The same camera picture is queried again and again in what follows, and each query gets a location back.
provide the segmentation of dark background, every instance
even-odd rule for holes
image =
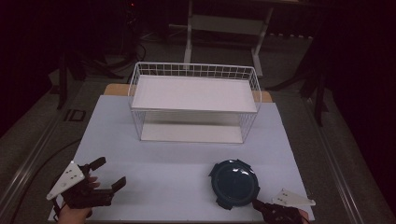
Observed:
[[[144,2],[136,2],[141,7],[138,13],[163,36],[167,23],[187,22],[187,1]],[[123,4],[129,3],[91,3],[0,3],[0,135],[51,88],[48,73],[58,67],[65,49],[81,49],[92,58],[100,58],[106,50],[122,50]],[[324,18],[322,9],[287,6],[275,12],[269,27],[274,34],[315,37],[304,59],[326,64],[326,86],[394,213],[395,14],[395,1],[349,1],[347,7],[326,14],[327,20],[316,33]]]

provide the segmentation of shelf top tier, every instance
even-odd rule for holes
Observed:
[[[141,75],[132,110],[257,113],[247,80]]]

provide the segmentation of blue lid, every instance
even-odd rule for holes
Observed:
[[[240,160],[216,164],[209,176],[218,196],[216,202],[225,209],[251,203],[260,191],[257,176],[249,165]]]

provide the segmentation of background desk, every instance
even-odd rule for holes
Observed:
[[[271,103],[261,106],[245,144],[142,142],[134,130],[128,97],[104,95],[74,161],[84,164],[102,156],[107,164],[93,172],[102,187],[109,188],[124,175],[127,185],[111,206],[94,209],[90,218],[94,221],[262,222],[262,214],[251,204],[231,211],[216,204],[208,175],[215,163],[229,159],[251,165],[264,202],[271,202],[282,188],[306,195],[276,105]],[[302,209],[313,217],[310,207]]]

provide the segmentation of gray floor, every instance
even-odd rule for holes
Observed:
[[[147,50],[145,61],[181,63],[185,46],[178,44],[178,39],[175,40],[168,44],[142,41]],[[260,81],[262,87],[291,77],[310,41],[266,37],[260,54],[264,73]],[[193,63],[252,65],[248,48],[213,48],[197,44],[193,46],[191,60]],[[127,67],[118,74],[127,77],[132,68]],[[44,95],[0,139],[1,192],[13,191],[7,187],[17,172],[26,172],[19,168],[22,164],[29,163],[25,160],[30,152],[41,149],[41,153],[36,155],[37,164],[41,164],[56,150],[81,138],[106,85],[125,80],[126,78],[114,80],[96,75],[87,77],[84,82],[70,80],[69,99],[61,111],[56,110],[57,95]],[[308,197],[317,202],[317,206],[313,207],[316,221],[312,223],[396,223],[353,136],[340,116],[331,93],[326,92],[325,104],[329,111],[323,113],[324,127],[319,128],[312,119],[310,100],[303,99],[298,94],[300,86],[301,83],[297,83],[271,94],[279,108]],[[68,109],[86,111],[86,118],[81,122],[65,120]],[[75,143],[63,150],[37,175],[26,191],[14,223],[46,222],[51,209],[51,203],[45,200],[50,183],[73,159],[77,148],[78,143]],[[29,170],[37,167],[38,165],[32,165]],[[2,196],[2,205],[4,199],[10,199],[10,203],[9,209],[2,207],[2,211],[7,210],[7,213],[3,214],[5,216],[1,223],[10,221],[16,201],[21,197],[19,193]]]

